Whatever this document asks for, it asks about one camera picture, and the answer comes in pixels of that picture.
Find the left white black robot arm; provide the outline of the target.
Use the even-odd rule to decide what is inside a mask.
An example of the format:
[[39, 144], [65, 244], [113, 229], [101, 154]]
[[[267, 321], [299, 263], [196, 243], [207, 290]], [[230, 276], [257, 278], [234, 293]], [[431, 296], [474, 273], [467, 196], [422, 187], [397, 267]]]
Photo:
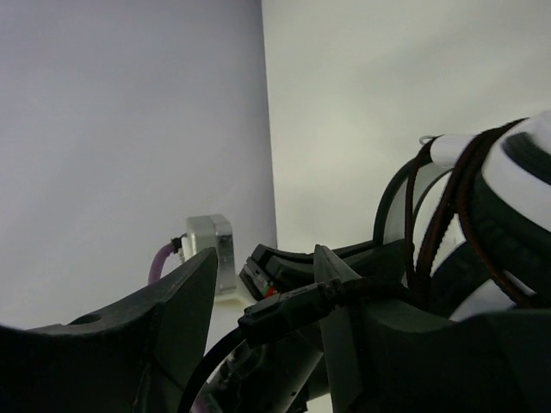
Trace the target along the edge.
[[[373, 241], [337, 249], [336, 254], [361, 277], [400, 280], [406, 243]], [[313, 255], [259, 244], [240, 277], [256, 300], [313, 283]], [[281, 340], [250, 348], [240, 344], [220, 366], [197, 399], [194, 412], [305, 412], [309, 400], [329, 391], [318, 323]]]

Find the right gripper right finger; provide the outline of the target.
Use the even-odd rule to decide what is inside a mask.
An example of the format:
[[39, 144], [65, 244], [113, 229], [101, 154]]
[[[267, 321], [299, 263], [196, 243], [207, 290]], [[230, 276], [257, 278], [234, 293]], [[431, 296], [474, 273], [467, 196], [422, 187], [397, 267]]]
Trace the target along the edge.
[[321, 323], [336, 412], [547, 412], [550, 313], [454, 322], [397, 299], [355, 299]]

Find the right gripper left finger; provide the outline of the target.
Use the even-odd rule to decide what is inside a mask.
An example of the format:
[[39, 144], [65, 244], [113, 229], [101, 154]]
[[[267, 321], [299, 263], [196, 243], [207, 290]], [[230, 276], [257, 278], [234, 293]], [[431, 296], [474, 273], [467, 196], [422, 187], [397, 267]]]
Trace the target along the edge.
[[175, 412], [201, 360], [218, 259], [206, 249], [69, 324], [1, 328], [3, 412]]

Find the white black over-ear headphones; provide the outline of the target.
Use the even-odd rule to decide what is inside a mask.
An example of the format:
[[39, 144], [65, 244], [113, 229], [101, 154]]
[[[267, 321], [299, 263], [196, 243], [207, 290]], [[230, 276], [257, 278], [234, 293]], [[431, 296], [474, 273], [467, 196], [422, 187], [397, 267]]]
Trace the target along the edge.
[[422, 138], [375, 215], [373, 241], [399, 239], [405, 284], [441, 317], [549, 307], [549, 112]]

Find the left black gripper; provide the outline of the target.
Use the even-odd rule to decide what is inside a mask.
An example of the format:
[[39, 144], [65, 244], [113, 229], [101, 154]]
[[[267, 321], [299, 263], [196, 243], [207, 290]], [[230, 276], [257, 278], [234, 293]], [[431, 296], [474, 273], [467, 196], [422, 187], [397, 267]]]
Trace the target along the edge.
[[[401, 280], [405, 274], [406, 242], [399, 239], [383, 246], [372, 241], [353, 244], [334, 253], [361, 277], [385, 275]], [[259, 244], [239, 273], [254, 300], [314, 283], [313, 254], [276, 250]]]

